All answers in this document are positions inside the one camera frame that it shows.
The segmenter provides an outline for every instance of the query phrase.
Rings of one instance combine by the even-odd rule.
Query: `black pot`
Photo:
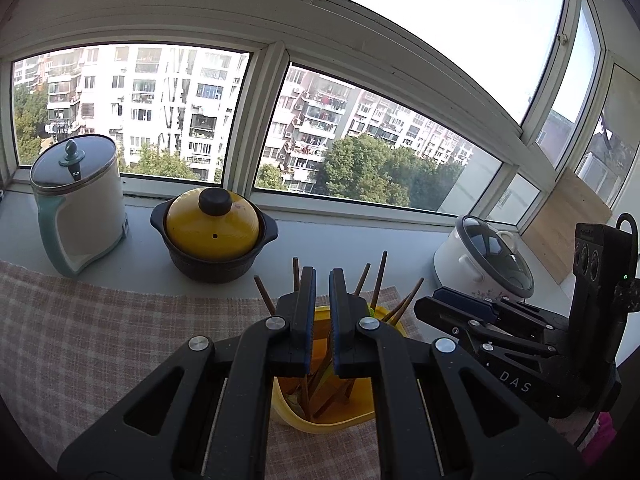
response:
[[[223,262],[212,262],[194,258],[178,249],[166,234],[166,214],[176,198],[177,197],[167,202],[162,202],[154,208],[151,212],[151,225],[162,235],[162,240],[164,240],[166,248],[169,249],[169,256],[171,256],[171,260],[175,266],[178,267],[180,272],[192,280],[207,283],[227,283],[237,280],[251,268],[254,264],[255,257],[260,253],[262,248],[278,237],[278,225],[276,221],[270,216],[265,215],[254,204],[249,202],[258,215],[258,223],[260,224],[258,241],[255,243],[254,248],[243,256]]]

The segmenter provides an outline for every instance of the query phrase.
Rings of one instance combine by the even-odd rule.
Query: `windowsill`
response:
[[[268,244],[254,266],[241,278],[223,285],[191,281],[172,264],[160,235],[149,223],[151,208],[159,200],[126,198],[129,236],[110,254],[87,267],[78,277],[93,285],[172,296],[188,295],[220,298],[258,297],[254,274],[259,274],[273,297],[292,290],[291,259],[313,266],[318,276],[318,294],[328,290],[328,275],[334,267],[344,269],[349,290],[353,290],[365,263],[370,262],[364,290],[374,288],[376,269],[383,250],[388,250],[383,286],[395,285],[401,296],[423,276],[421,295],[431,294],[433,253],[446,239],[449,228],[395,224],[390,222],[332,218],[269,210],[278,221],[280,235]],[[7,192],[0,203],[0,260],[27,269],[57,276],[40,240],[37,209],[28,192]],[[520,242],[535,280],[530,302],[567,315],[570,302],[542,264]],[[431,340],[442,333],[420,323],[422,334]]]

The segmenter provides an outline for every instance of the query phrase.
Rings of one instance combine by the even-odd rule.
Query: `wooden board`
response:
[[[565,171],[522,240],[561,283],[574,270],[577,223],[606,224],[611,209],[573,171]]]

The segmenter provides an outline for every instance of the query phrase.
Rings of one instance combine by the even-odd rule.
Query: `sky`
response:
[[[467,72],[519,123],[556,36],[562,0],[353,0],[406,28]],[[553,109],[576,120],[594,61],[584,9]]]

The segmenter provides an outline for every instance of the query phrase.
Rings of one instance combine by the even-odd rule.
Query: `teal handle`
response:
[[[63,196],[40,195],[38,197],[38,224],[40,225],[40,237],[49,260],[60,274],[72,278],[77,272],[67,263],[65,253],[60,246],[56,225],[56,213],[64,201]]]

